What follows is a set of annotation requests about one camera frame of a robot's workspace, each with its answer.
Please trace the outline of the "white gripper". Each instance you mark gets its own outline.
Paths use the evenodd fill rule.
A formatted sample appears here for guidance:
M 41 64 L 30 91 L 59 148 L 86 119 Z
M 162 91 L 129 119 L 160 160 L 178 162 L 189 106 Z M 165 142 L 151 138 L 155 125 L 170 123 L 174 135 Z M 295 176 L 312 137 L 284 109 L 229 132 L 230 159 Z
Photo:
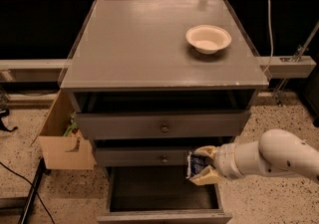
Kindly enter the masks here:
M 236 143 L 223 144 L 219 148 L 212 145 L 202 146 L 194 151 L 196 155 L 213 159 L 215 169 L 229 180 L 241 179 L 245 175 L 240 172 L 235 161 Z M 216 184 L 221 181 L 221 176 L 210 165 L 199 174 L 193 176 L 190 181 L 195 185 Z

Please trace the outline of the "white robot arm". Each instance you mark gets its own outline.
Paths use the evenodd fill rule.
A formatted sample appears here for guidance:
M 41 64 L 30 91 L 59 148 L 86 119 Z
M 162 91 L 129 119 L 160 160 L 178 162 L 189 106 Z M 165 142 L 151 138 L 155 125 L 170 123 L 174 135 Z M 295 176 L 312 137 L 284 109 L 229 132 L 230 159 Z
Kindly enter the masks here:
M 295 177 L 319 183 L 319 152 L 295 134 L 271 129 L 249 143 L 207 145 L 187 157 L 187 179 L 195 185 L 216 184 L 248 175 Z

